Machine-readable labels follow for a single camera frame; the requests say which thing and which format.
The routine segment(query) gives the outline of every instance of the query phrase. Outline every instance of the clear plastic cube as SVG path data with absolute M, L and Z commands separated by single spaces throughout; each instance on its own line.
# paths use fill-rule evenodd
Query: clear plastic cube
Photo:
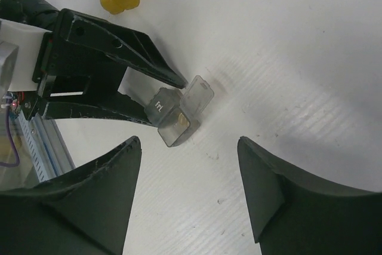
M 161 88 L 145 112 L 166 145 L 178 146 L 201 126 L 199 115 L 213 97 L 210 85 L 198 75 L 184 95 L 179 90 Z

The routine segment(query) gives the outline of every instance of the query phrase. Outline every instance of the white surface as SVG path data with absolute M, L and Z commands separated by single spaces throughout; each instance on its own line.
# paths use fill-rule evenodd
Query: white surface
M 59 122 L 77 164 L 140 137 L 125 254 L 260 254 L 236 155 L 243 135 L 324 178 L 382 190 L 381 0 L 141 0 L 118 16 L 99 0 L 47 1 L 148 33 L 215 91 L 201 129 L 173 149 L 142 125 Z M 122 84 L 143 102 L 160 86 L 135 71 Z
M 19 46 L 12 81 L 8 91 L 35 91 L 32 81 L 45 29 L 0 19 L 0 40 Z

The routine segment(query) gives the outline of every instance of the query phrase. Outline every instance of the cable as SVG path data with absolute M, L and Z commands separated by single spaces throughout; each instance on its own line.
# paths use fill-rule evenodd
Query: cable
M 7 99 L 7 104 L 10 104 L 12 101 Z M 14 157 L 16 158 L 16 162 L 13 164 L 9 164 L 7 162 L 0 162 L 0 167 L 18 167 L 20 164 L 19 153 L 17 152 L 16 145 L 12 139 L 11 129 L 10 129 L 10 106 L 5 108 L 5 131 L 7 133 L 7 137 L 10 140 L 11 147 L 14 153 Z

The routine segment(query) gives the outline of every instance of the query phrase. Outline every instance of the white table surface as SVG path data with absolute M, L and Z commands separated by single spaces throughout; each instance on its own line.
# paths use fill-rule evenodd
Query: white table surface
M 188 81 L 215 91 L 192 140 L 79 119 L 58 125 L 77 165 L 132 135 L 143 157 L 124 254 L 261 254 L 236 154 L 248 136 L 335 182 L 382 190 L 382 0 L 141 0 L 111 16 L 99 0 L 47 0 L 146 32 Z M 147 103 L 162 84 L 129 70 Z

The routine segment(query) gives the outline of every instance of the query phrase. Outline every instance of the black curved object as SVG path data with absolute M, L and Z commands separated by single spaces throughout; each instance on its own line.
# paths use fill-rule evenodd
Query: black curved object
M 382 193 L 315 176 L 246 137 L 238 155 L 263 255 L 382 254 Z
M 122 254 L 140 168 L 132 137 L 31 189 L 0 193 L 0 254 Z
M 25 15 L 21 0 L 0 0 L 0 18 L 14 22 L 24 22 Z
M 20 0 L 26 23 L 53 31 L 58 17 L 58 9 L 45 0 Z

